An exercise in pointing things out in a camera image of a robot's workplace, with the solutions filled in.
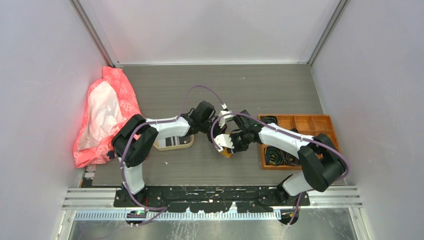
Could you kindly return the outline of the orange leather card holder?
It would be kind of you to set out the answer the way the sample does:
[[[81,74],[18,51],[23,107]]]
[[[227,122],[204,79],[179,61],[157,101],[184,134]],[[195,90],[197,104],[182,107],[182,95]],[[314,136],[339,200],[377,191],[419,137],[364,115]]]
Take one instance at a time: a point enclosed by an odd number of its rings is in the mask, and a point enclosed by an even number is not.
[[[231,148],[219,146],[219,147],[216,148],[216,150],[218,151],[218,153],[220,153],[222,156],[224,156],[227,159],[231,158],[232,155],[233,155]]]

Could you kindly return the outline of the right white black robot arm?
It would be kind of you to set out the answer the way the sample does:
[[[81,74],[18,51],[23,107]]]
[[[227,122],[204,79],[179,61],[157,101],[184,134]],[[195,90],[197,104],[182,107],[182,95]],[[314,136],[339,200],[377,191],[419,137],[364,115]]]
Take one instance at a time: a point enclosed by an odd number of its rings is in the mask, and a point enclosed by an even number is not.
[[[300,134],[256,119],[247,112],[235,113],[232,120],[240,130],[231,137],[234,151],[241,152],[249,144],[258,143],[282,150],[299,160],[301,172],[279,184],[277,198],[283,205],[291,205],[298,194],[306,191],[324,192],[350,171],[347,159],[323,133],[316,136]]]

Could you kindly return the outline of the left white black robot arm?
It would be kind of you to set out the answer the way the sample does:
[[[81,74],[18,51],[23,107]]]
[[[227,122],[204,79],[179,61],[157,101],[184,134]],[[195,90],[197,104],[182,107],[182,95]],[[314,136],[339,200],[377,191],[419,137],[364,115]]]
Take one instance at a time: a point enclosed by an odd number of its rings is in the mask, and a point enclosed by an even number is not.
[[[215,107],[207,101],[202,101],[188,113],[171,118],[150,119],[141,114],[133,115],[111,141],[123,171],[126,200],[135,207],[145,202],[142,166],[157,140],[204,133],[211,142],[227,130],[225,120],[218,120],[213,125],[217,119]]]

